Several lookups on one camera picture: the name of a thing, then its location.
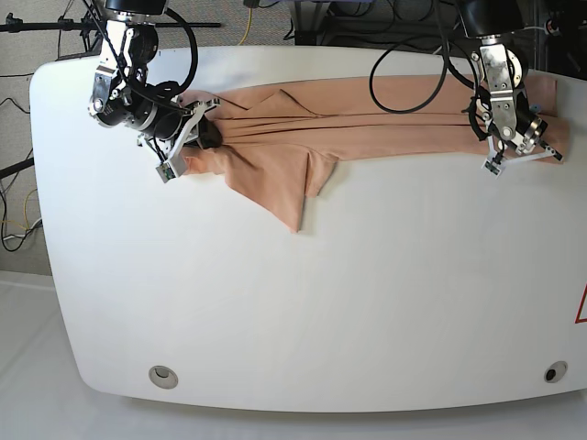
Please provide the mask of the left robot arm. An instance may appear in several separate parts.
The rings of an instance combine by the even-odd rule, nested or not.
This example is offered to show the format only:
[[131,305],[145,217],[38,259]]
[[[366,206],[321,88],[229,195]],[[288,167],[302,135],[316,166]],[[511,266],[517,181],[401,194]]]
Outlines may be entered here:
[[439,94],[450,72],[472,89],[471,103],[465,109],[473,133],[487,141],[488,155],[483,168],[498,177],[508,165],[553,158],[561,163],[562,153],[544,139],[548,123],[528,103],[524,80],[527,62],[511,43],[511,35],[524,28],[519,6],[514,1],[457,1],[455,3],[464,35],[479,41],[479,48],[467,57],[473,79],[466,79],[449,58],[449,38],[440,18],[438,1],[432,3],[439,36],[443,68],[433,93],[415,107],[396,110],[382,104],[373,88],[376,67],[371,69],[369,91],[372,101],[392,115],[415,113]]

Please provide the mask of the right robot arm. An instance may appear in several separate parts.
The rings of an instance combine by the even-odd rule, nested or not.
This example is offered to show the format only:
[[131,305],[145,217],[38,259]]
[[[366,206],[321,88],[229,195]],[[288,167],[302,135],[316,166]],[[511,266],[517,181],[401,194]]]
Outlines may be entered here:
[[[218,100],[182,103],[199,61],[196,37],[187,21],[166,1],[83,4],[102,37],[89,103],[91,117],[104,127],[124,125],[137,131],[140,146],[151,149],[161,163],[183,148],[220,147],[222,136],[205,116],[219,105]],[[159,48],[151,19],[159,16],[174,20],[188,38],[191,60],[183,82],[148,82],[148,65]]]

